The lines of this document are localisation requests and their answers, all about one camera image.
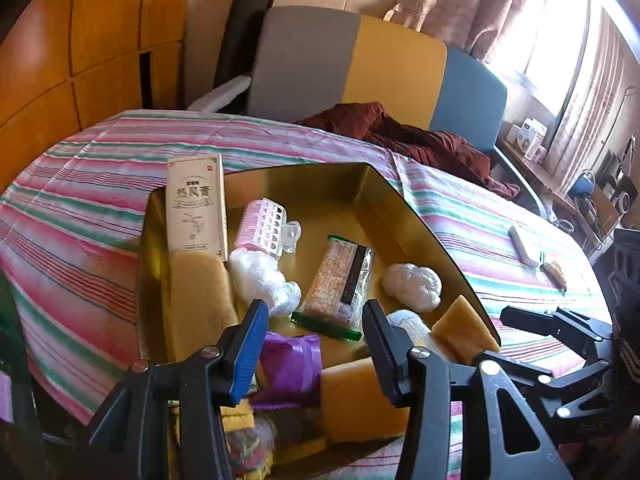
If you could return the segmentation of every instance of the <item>blue gripper pad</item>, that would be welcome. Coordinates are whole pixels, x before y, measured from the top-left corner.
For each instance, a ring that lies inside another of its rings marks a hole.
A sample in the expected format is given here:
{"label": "blue gripper pad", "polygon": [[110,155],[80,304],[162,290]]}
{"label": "blue gripper pad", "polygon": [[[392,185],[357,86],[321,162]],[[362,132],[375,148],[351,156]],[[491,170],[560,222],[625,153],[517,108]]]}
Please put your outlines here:
{"label": "blue gripper pad", "polygon": [[233,339],[223,348],[223,366],[229,384],[229,401],[235,406],[249,392],[251,379],[267,335],[269,311],[262,300],[253,300]]}

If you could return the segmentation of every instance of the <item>metal screw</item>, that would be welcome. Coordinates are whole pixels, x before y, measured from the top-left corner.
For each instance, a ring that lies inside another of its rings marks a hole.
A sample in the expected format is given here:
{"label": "metal screw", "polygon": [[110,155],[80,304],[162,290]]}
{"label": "metal screw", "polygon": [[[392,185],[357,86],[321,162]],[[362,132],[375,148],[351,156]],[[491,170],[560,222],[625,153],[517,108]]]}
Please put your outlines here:
{"label": "metal screw", "polygon": [[141,373],[146,372],[147,370],[149,370],[149,362],[145,361],[144,359],[140,359],[140,361],[136,361],[135,363],[133,363],[131,365],[131,369],[135,373],[141,374]]}
{"label": "metal screw", "polygon": [[569,410],[569,408],[561,406],[556,410],[556,415],[559,416],[560,418],[567,418],[568,416],[571,415],[571,411]]}
{"label": "metal screw", "polygon": [[220,348],[217,346],[205,346],[202,350],[200,350],[200,355],[205,359],[213,359],[214,357],[218,357],[220,355]]}
{"label": "metal screw", "polygon": [[411,355],[416,359],[426,359],[431,355],[431,352],[427,350],[424,346],[414,346],[411,348]]}
{"label": "metal screw", "polygon": [[487,375],[495,375],[500,371],[500,365],[495,361],[482,361],[480,369]]}

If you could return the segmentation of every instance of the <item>white plastic bag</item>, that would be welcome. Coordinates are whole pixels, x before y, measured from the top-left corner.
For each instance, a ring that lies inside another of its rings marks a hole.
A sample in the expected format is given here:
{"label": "white plastic bag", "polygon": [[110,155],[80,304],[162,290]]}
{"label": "white plastic bag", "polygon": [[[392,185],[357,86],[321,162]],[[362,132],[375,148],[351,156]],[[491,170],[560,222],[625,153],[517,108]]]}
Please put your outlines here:
{"label": "white plastic bag", "polygon": [[430,312],[440,304],[442,282],[429,267],[389,265],[382,275],[382,286],[388,295],[416,312]]}
{"label": "white plastic bag", "polygon": [[286,281],[268,254],[240,247],[229,255],[229,267],[234,290],[247,305],[263,300],[270,316],[288,316],[300,303],[300,287]]}

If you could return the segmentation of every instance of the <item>gold tray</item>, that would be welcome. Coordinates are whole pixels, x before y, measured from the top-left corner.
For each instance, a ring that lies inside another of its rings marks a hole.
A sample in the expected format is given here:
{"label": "gold tray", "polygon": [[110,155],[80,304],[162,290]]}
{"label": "gold tray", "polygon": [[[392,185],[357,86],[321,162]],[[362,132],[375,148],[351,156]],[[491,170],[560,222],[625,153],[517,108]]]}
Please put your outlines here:
{"label": "gold tray", "polygon": [[[376,298],[386,313],[404,308],[382,288],[381,277],[392,263],[411,262],[435,270],[442,280],[441,304],[422,314],[432,326],[463,294],[480,315],[498,344],[500,338],[475,292],[447,251],[411,206],[369,164],[302,164],[247,170],[225,175],[226,215],[230,250],[244,206],[269,198],[284,206],[287,219],[302,226],[295,254],[283,253],[280,270],[296,281],[305,294],[327,248],[327,235],[337,234],[375,250],[368,297]],[[149,197],[138,256],[137,316],[140,356],[166,362],[162,306],[168,304],[169,266],[166,244],[164,188]],[[236,303],[240,317],[245,305]],[[288,318],[270,320],[270,330],[283,335],[310,333]],[[321,336],[322,366],[367,356],[358,343]]]}

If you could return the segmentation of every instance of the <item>dark red cloth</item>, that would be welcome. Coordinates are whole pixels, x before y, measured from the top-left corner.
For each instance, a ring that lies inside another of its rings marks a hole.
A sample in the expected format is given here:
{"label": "dark red cloth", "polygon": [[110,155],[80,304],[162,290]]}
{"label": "dark red cloth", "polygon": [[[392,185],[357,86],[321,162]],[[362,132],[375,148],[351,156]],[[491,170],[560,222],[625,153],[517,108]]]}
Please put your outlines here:
{"label": "dark red cloth", "polygon": [[388,148],[425,166],[468,180],[508,200],[520,192],[520,187],[515,184],[505,184],[491,178],[489,156],[476,150],[466,139],[449,132],[429,132],[400,124],[377,102],[335,105],[299,124]]}

